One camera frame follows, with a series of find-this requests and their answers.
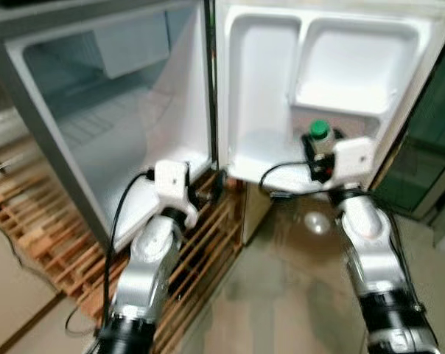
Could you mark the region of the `green capped drink bottle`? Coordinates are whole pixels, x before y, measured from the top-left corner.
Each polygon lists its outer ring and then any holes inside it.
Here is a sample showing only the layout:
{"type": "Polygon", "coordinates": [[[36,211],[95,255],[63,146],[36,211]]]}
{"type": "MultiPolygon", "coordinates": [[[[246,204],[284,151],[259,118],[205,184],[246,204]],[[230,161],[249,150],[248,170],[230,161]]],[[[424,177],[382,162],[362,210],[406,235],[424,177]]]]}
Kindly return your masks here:
{"type": "Polygon", "coordinates": [[[312,121],[304,138],[311,156],[332,154],[337,141],[336,131],[326,120],[312,121]]]}

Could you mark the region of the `silver mini fridge body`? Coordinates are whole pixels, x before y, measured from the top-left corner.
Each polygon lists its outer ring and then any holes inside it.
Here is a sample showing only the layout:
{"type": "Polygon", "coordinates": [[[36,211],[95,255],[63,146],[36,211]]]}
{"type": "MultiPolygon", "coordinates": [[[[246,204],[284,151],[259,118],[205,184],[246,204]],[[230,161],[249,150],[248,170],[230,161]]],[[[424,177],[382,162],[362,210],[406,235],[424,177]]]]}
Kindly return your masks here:
{"type": "Polygon", "coordinates": [[[208,0],[54,0],[0,6],[0,81],[101,246],[156,207],[135,174],[214,162],[208,0]]]}

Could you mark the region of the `wooden slatted rack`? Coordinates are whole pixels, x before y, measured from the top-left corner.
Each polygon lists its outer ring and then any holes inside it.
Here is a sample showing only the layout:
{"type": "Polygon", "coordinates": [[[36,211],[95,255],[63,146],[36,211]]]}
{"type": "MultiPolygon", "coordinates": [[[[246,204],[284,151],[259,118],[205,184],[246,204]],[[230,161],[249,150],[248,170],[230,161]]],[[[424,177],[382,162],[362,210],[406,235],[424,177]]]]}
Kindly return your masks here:
{"type": "MultiPolygon", "coordinates": [[[[102,318],[105,255],[30,138],[0,147],[0,232],[15,259],[51,283],[55,299],[71,298],[85,316],[102,318]]],[[[184,234],[152,354],[178,351],[186,329],[239,256],[240,233],[239,190],[203,206],[195,229],[184,234]]]]}

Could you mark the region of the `white framed glass sliding door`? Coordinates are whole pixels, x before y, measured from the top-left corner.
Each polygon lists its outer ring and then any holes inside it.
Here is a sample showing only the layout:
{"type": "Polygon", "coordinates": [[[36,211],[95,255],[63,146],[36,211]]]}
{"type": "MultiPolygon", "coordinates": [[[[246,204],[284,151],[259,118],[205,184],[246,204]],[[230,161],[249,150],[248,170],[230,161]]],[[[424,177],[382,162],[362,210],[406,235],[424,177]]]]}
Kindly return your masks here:
{"type": "Polygon", "coordinates": [[[441,208],[445,195],[445,50],[374,193],[385,206],[414,220],[426,219],[441,208]]]}

